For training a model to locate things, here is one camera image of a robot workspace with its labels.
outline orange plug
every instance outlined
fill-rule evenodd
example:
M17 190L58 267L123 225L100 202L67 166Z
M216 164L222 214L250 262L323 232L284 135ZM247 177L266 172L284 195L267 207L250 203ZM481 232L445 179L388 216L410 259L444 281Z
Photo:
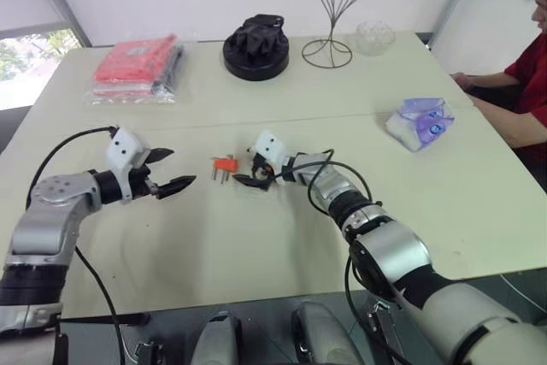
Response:
M238 160L235 158L215 158L213 167L228 173L236 173L238 171Z

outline plastic bag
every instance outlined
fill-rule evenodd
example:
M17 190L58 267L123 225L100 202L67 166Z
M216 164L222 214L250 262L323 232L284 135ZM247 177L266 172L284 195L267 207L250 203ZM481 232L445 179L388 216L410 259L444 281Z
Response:
M410 98L386 122L387 131L410 151L424 149L454 122L442 98Z
M174 103L185 50L175 35L118 43L93 74L91 104Z

